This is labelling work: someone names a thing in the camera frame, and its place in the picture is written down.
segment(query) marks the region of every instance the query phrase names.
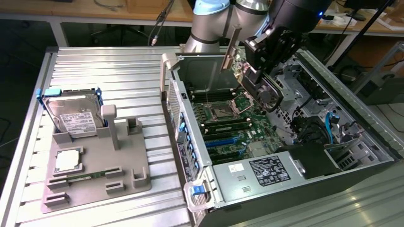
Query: wooden table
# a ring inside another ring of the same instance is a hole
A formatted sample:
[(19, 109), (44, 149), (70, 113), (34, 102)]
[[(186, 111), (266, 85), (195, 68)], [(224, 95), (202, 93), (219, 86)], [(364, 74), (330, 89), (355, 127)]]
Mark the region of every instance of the wooden table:
[[(110, 5), (124, 4), (126, 0), (102, 0)], [(367, 17), (366, 21), (358, 21), (354, 27), (348, 27), (342, 42), (327, 65), (332, 65), (348, 45), (354, 41), (359, 31), (367, 24), (372, 15), (360, 13)], [(187, 0), (175, 0), (168, 14), (166, 26), (192, 26), (192, 9)], [(116, 12), (95, 5), (94, 0), (74, 0), (72, 3), (55, 2), (52, 0), (0, 0), (0, 19), (39, 20), (51, 24), (54, 35), (60, 47), (68, 46), (66, 34), (62, 28), (63, 22), (100, 23), (119, 25), (155, 25), (158, 14), (128, 13), (127, 8), (120, 8)], [(318, 25), (314, 33), (340, 34), (344, 26)], [(392, 31), (379, 22), (371, 26), (366, 35), (404, 37), (403, 31)]]

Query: blue cable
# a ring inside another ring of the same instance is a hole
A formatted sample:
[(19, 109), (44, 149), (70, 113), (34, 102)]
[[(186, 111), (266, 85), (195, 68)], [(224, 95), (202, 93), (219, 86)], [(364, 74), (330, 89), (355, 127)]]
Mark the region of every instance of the blue cable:
[(330, 128), (330, 117), (335, 116), (332, 112), (328, 112), (327, 115), (326, 115), (326, 129), (328, 131), (328, 135), (330, 135), (330, 141), (331, 141), (331, 144), (334, 144), (334, 133), (331, 132), (331, 128)]

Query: floor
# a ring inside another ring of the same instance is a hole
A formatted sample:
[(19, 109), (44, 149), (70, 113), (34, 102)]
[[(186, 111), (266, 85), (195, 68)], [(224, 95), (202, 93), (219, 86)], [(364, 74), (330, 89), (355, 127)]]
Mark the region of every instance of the floor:
[[(90, 34), (107, 28), (102, 24), (64, 23), (64, 30), (71, 46), (120, 46), (120, 32), (100, 35), (92, 39)], [(152, 27), (144, 28), (144, 33), (150, 34)], [(14, 156), (28, 104), (34, 93), (36, 77), (40, 70), (46, 48), (56, 46), (56, 41), (51, 27), (46, 22), (23, 22), (14, 20), (0, 20), (0, 191), (6, 181), (10, 160)], [(158, 45), (175, 46), (186, 43), (190, 36), (190, 28), (164, 27)], [(323, 59), (328, 51), (334, 48), (339, 37), (334, 42), (323, 42), (323, 35), (311, 34), (307, 47), (319, 59)], [(124, 39), (126, 46), (147, 46), (147, 39), (132, 33), (127, 33)], [(350, 59), (344, 59), (342, 66), (352, 64)]]

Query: hard drive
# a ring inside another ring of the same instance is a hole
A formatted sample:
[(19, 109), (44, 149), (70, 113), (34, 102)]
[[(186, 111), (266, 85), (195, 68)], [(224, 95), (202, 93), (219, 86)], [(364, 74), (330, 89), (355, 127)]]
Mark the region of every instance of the hard drive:
[(42, 104), (59, 132), (68, 132), (72, 138), (96, 135), (96, 129), (106, 126), (100, 95), (99, 89), (63, 92), (59, 88), (46, 90)]

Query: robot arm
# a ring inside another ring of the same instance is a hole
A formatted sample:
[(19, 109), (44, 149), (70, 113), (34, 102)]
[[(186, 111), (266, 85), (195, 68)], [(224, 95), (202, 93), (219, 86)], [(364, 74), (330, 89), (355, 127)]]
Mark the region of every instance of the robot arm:
[(332, 0), (274, 0), (270, 24), (263, 33), (246, 40), (246, 63), (242, 85), (262, 107), (274, 111), (283, 95), (270, 78), (274, 68), (286, 62), (303, 43)]

